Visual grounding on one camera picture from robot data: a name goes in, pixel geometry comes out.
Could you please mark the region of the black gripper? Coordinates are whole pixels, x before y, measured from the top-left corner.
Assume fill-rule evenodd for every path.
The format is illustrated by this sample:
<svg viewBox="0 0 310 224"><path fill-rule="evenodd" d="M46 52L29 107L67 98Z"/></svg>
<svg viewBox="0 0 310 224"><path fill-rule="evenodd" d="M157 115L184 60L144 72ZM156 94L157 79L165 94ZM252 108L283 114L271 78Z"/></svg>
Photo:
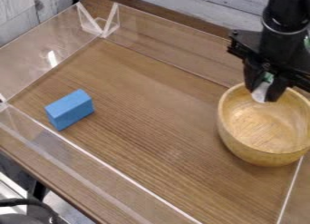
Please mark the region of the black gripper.
<svg viewBox="0 0 310 224"><path fill-rule="evenodd" d="M264 22L261 32L236 29L230 32L232 44L228 51L244 62L245 85L253 92L264 82L267 70L271 67L296 66L296 52L303 49L308 36L309 23ZM265 100L276 102L292 83L287 77L279 76L271 83Z"/></svg>

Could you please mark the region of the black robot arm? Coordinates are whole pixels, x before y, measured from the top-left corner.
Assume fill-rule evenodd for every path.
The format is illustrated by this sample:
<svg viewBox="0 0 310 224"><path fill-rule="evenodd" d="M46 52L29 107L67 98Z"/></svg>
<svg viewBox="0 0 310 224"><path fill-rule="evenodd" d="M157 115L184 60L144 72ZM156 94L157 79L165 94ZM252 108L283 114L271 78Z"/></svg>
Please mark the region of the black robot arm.
<svg viewBox="0 0 310 224"><path fill-rule="evenodd" d="M228 51L244 62L253 99L275 102L292 87L310 93L310 0L269 0L263 25L232 31Z"/></svg>

